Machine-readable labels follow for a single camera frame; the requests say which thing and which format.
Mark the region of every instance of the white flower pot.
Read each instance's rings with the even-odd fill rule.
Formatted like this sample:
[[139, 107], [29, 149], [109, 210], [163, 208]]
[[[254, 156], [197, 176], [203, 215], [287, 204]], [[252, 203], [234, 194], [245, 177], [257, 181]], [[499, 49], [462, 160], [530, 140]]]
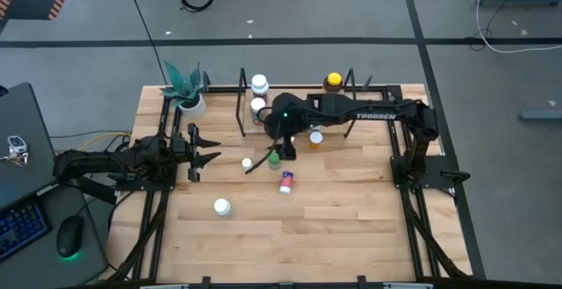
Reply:
[[205, 113], [206, 105], [203, 95], [199, 95], [199, 102], [192, 108], [184, 108], [183, 104], [179, 106], [185, 118], [198, 118]]

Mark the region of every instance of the black mouse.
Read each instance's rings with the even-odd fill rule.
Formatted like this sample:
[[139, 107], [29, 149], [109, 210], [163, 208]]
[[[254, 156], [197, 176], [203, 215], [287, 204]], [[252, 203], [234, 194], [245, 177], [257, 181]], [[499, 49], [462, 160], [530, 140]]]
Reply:
[[73, 256], [82, 245], [83, 219], [79, 215], [70, 216], [61, 223], [56, 236], [56, 250], [62, 257]]

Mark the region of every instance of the yellow cap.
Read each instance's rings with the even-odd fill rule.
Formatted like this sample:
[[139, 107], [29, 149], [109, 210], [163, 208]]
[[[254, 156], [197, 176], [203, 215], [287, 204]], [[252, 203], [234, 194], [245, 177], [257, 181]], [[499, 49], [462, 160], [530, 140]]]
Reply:
[[332, 86], [337, 86], [342, 83], [342, 76], [338, 73], [330, 73], [328, 75], [328, 83]]

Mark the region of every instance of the black floor line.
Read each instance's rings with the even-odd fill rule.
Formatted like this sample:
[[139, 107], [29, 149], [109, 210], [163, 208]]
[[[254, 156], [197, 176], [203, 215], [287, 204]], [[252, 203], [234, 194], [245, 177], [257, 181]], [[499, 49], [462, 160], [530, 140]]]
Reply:
[[[410, 15], [410, 20], [412, 22], [412, 27], [414, 29], [414, 36], [417, 42], [418, 51], [420, 52], [421, 65], [423, 66], [423, 72], [426, 76], [431, 104], [437, 113], [437, 125], [439, 126], [439, 134], [441, 143], [443, 145], [443, 150], [445, 152], [445, 155], [448, 156], [458, 168], [457, 156], [455, 155], [455, 149], [450, 138], [447, 119], [445, 118], [445, 112], [441, 103], [439, 89], [437, 88], [437, 81], [433, 72], [433, 68], [431, 66], [431, 60], [429, 59], [428, 48], [423, 38], [422, 26], [420, 25], [420, 19], [418, 18], [417, 10], [415, 9], [414, 0], [406, 0], [406, 5], [408, 14]], [[482, 257], [480, 256], [479, 247], [476, 242], [474, 226], [472, 224], [463, 185], [460, 184], [458, 186], [458, 188], [456, 189], [456, 193], [458, 215], [461, 221], [468, 257], [471, 262], [472, 274], [476, 278], [484, 279], [486, 278], [486, 275], [484, 273], [484, 267], [482, 265]]]
[[[0, 21], [0, 33], [5, 25]], [[422, 39], [425, 45], [431, 46], [470, 46], [482, 45], [479, 39]], [[558, 45], [562, 38], [505, 38], [489, 39], [492, 45]], [[218, 47], [218, 46], [285, 46], [285, 45], [418, 45], [416, 38], [263, 38], [263, 39], [186, 39], [186, 40], [155, 40], [157, 47]], [[41, 47], [152, 47], [149, 40], [63, 40], [63, 41], [11, 41], [0, 40], [0, 48], [41, 48]]]

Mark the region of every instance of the potted plant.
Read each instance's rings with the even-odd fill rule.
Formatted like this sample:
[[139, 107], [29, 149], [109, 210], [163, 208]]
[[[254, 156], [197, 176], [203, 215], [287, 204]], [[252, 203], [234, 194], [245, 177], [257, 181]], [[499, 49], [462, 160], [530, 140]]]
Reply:
[[173, 106], [179, 106], [187, 118], [197, 118], [205, 113], [205, 101], [201, 91], [207, 90], [208, 77], [203, 72], [203, 84], [201, 84], [201, 72], [199, 64], [188, 76], [183, 76], [173, 65], [166, 63], [171, 86], [162, 89], [164, 96], [172, 98]]

